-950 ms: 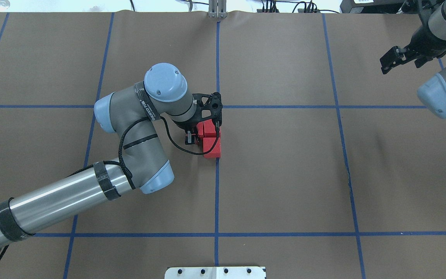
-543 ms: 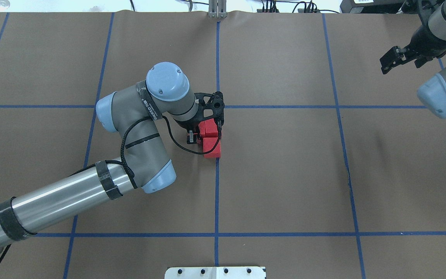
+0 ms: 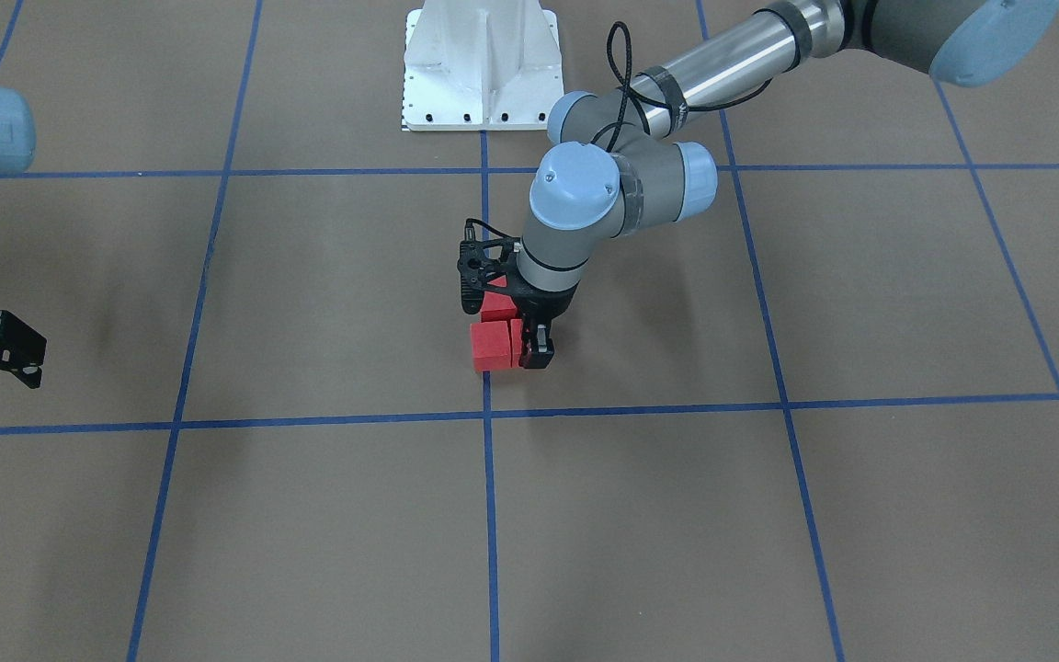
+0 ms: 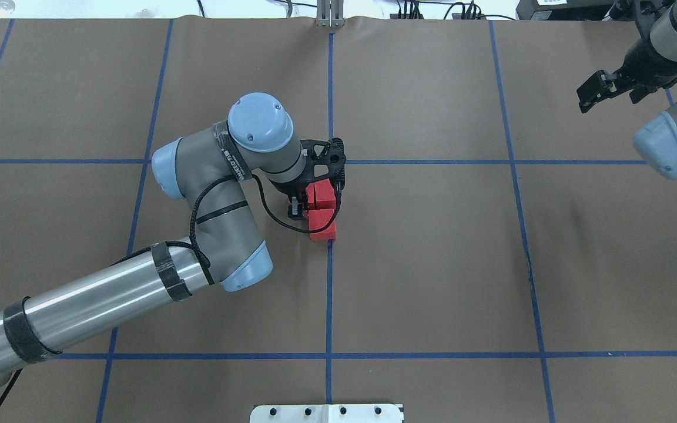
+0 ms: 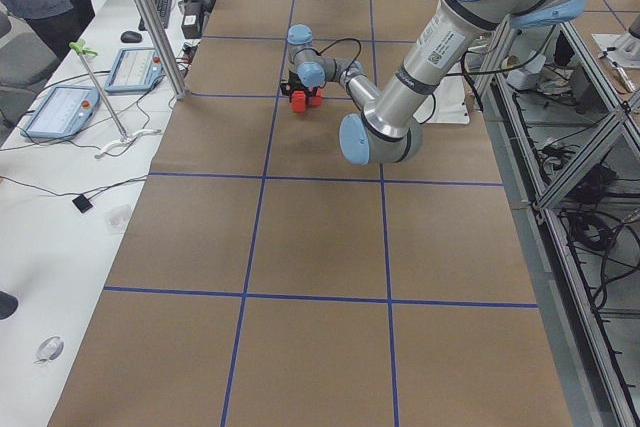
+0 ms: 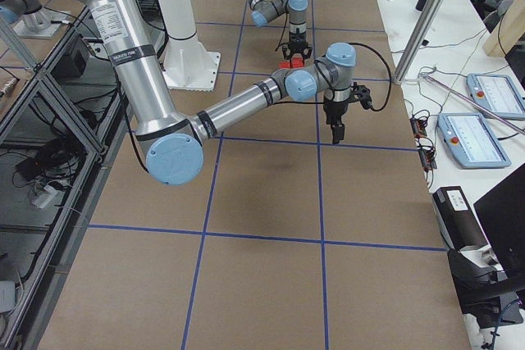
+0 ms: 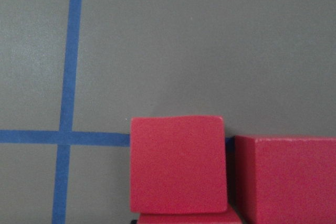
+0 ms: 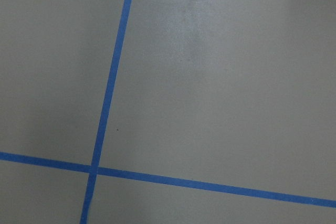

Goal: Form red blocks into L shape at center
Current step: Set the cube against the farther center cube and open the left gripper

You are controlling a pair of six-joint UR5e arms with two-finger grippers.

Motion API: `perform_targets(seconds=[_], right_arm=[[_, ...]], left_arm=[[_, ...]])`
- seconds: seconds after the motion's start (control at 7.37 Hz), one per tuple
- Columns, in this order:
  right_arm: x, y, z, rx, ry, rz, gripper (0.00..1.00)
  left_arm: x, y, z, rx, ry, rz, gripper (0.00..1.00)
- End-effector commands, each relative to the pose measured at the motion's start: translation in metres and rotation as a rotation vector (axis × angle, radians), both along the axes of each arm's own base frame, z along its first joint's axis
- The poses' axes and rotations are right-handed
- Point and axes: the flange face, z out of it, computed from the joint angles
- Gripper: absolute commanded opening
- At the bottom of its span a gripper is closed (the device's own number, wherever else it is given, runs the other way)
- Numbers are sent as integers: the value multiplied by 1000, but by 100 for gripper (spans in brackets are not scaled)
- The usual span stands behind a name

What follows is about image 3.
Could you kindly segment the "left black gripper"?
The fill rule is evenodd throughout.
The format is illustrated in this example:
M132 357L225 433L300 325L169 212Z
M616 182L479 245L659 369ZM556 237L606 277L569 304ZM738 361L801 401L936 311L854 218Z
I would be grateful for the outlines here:
M563 291L534 288L525 278L509 278L511 301L518 309L518 365L526 370L548 368L555 355L551 323L566 314L577 285Z

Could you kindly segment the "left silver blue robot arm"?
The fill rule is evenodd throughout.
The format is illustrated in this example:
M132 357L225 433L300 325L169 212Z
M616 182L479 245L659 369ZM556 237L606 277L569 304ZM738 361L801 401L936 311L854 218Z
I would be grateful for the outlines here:
M997 80L1041 40L1055 1L772 1L671 62L613 64L613 91L576 91L548 113L550 151L530 185L524 230L492 275L518 310L514 366L551 363L551 327L602 241L705 212L717 163L674 135L756 99L779 75L845 50L868 51L932 80Z

